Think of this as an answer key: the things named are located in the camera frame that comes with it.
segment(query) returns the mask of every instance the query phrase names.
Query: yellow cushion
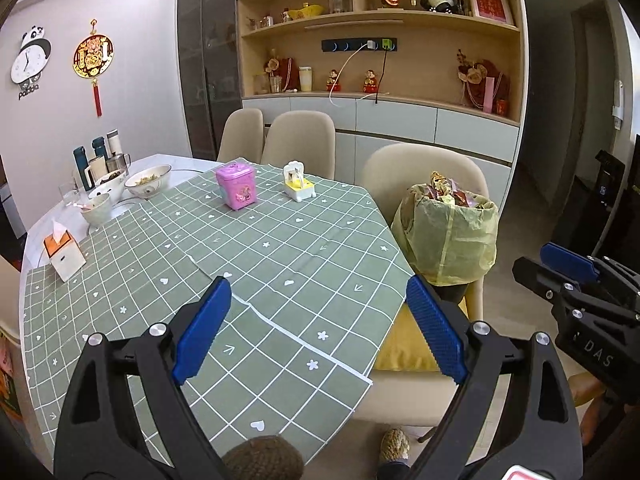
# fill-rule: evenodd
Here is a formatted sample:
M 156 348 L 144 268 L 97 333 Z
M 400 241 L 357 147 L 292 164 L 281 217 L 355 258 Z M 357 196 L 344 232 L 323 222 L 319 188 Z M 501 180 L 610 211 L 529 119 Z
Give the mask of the yellow cushion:
M 460 303 L 460 309 L 468 317 L 464 299 Z M 437 372 L 440 370 L 406 303 L 400 307 L 400 312 L 398 312 L 391 330 L 382 343 L 382 348 L 373 367 L 376 370 L 394 372 Z

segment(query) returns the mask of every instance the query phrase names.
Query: yellow bowl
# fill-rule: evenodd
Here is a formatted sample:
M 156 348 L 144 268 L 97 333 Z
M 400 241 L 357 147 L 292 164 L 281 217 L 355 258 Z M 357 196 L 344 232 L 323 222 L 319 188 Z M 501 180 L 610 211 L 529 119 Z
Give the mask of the yellow bowl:
M 309 5 L 299 10 L 288 10 L 287 14 L 292 20 L 302 20 L 303 18 L 313 18 L 320 16 L 324 12 L 322 5 Z

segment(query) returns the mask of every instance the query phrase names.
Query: green checkered tablecloth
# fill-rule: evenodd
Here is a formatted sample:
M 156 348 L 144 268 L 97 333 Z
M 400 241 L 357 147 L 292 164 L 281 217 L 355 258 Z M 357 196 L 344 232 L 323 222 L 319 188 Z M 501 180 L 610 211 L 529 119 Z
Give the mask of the green checkered tablecloth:
M 412 272 L 366 190 L 312 177 L 318 196 L 297 203 L 282 170 L 255 168 L 251 206 L 224 205 L 209 171 L 83 240 L 87 263 L 68 282 L 50 265 L 28 274 L 24 353 L 51 449 L 88 336 L 138 336 L 219 275 L 231 310 L 182 388 L 216 451 L 279 433 L 310 460 L 353 413 Z M 139 378 L 129 384 L 153 456 L 169 462 Z

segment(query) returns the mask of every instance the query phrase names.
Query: metal screw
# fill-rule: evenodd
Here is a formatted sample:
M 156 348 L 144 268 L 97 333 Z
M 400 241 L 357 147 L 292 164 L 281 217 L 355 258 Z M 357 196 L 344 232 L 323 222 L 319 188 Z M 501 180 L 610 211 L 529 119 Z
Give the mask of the metal screw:
M 89 336 L 89 339 L 87 339 L 86 341 L 91 345 L 91 346 L 98 346 L 103 340 L 102 334 L 91 334 Z
M 489 325 L 484 321 L 476 321 L 474 323 L 474 332 L 479 335 L 487 335 L 491 332 L 491 327 L 489 327 Z
M 154 337 L 164 335 L 165 332 L 166 325 L 164 323 L 156 323 L 155 325 L 151 325 L 151 328 L 149 329 L 149 333 Z
M 547 334 L 545 334 L 544 332 L 538 332 L 536 334 L 536 341 L 538 343 L 540 343 L 541 345 L 548 345 L 549 342 L 551 341 L 551 339 L 549 339 L 549 336 Z

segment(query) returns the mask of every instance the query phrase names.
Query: knitted ball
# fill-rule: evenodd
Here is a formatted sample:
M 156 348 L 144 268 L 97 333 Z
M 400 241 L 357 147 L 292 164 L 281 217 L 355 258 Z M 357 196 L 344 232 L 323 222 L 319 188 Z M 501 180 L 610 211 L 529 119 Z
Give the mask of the knitted ball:
M 258 436 L 222 457 L 234 480 L 300 480 L 305 462 L 280 436 Z

